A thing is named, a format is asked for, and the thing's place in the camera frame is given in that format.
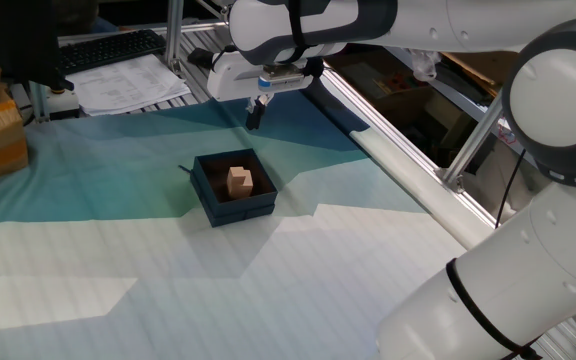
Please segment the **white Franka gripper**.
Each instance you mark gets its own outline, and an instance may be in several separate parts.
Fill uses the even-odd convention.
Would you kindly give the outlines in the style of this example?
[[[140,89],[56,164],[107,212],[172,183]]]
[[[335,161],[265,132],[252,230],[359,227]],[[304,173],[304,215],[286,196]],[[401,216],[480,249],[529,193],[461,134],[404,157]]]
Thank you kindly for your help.
[[[253,65],[239,51],[216,54],[207,88],[219,102],[249,99],[246,127],[258,129],[267,105],[276,94],[302,90],[315,76],[308,74],[307,60],[290,64]]]

